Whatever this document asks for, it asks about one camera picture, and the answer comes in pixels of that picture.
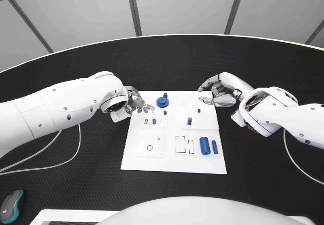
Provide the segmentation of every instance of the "computer mouse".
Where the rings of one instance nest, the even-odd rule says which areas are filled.
[[[0,222],[10,224],[22,214],[23,190],[14,191],[4,199],[0,209]]]

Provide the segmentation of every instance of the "white panel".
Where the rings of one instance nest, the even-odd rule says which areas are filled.
[[[137,0],[143,35],[223,34],[232,0]]]
[[[324,28],[313,39],[311,45],[324,48]]]
[[[128,0],[17,0],[53,51],[135,36]]]
[[[324,0],[241,0],[230,34],[305,43],[323,11]]]
[[[48,53],[9,1],[0,1],[0,71]]]

